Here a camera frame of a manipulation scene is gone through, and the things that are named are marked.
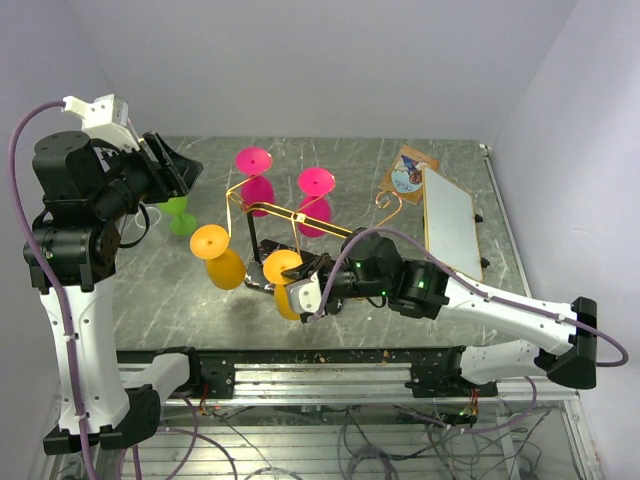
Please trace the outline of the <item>green wine glass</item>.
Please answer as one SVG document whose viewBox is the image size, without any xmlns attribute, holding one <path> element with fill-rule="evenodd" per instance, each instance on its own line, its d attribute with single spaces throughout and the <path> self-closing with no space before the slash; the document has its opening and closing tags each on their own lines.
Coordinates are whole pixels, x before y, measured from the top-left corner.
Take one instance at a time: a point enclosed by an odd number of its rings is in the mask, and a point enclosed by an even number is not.
<svg viewBox="0 0 640 480">
<path fill-rule="evenodd" d="M 197 219 L 186 212 L 187 206 L 186 196 L 171 198 L 167 202 L 156 205 L 161 212 L 171 217 L 169 228 L 174 235 L 190 236 L 197 229 Z"/>
</svg>

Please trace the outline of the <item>clear wine glass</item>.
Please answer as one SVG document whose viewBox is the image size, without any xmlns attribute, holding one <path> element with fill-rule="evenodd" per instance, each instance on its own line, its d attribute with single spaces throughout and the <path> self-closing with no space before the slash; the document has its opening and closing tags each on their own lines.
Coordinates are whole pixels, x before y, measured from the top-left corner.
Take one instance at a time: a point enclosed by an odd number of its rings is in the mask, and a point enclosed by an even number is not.
<svg viewBox="0 0 640 480">
<path fill-rule="evenodd" d="M 159 223 L 161 217 L 162 214 L 155 205 L 146 205 L 144 203 L 139 204 L 138 212 L 134 217 L 134 222 L 141 230 L 141 234 L 134 241 L 135 245 L 139 244 L 147 236 L 151 228 Z"/>
</svg>

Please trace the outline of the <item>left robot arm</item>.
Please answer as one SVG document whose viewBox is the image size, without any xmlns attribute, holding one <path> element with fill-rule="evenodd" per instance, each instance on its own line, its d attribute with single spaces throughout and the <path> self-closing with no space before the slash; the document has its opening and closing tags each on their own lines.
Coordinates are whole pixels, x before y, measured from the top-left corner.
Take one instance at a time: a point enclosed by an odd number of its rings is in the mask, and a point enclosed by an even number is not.
<svg viewBox="0 0 640 480">
<path fill-rule="evenodd" d="M 113 330 L 123 247 L 117 224 L 149 204 L 187 195 L 203 167 L 153 132 L 127 149 L 63 131 L 41 139 L 34 152 L 44 210 L 23 256 L 52 328 L 63 400 L 43 447 L 49 455 L 94 445 L 124 450 L 156 433 L 165 399 L 196 395 L 204 373 L 194 348 L 171 347 L 132 380 L 122 379 Z"/>
</svg>

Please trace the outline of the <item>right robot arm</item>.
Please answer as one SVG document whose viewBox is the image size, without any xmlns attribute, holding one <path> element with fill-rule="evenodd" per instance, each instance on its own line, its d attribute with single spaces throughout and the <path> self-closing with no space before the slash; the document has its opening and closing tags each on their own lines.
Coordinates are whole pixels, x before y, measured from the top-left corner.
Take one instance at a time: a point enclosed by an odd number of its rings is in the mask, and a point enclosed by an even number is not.
<svg viewBox="0 0 640 480">
<path fill-rule="evenodd" d="M 450 394 L 495 380 L 544 376 L 562 387 L 590 390 L 597 384 L 597 304 L 586 297 L 570 303 L 542 301 L 486 286 L 454 272 L 427 250 L 403 258 L 396 239 L 408 235 L 387 227 L 349 234 L 337 259 L 323 254 L 310 261 L 290 250 L 270 254 L 263 265 L 279 295 L 284 317 L 304 323 L 328 313 L 331 301 L 379 297 L 403 317 L 452 318 L 512 336 L 485 347 L 449 350 L 440 373 Z"/>
</svg>

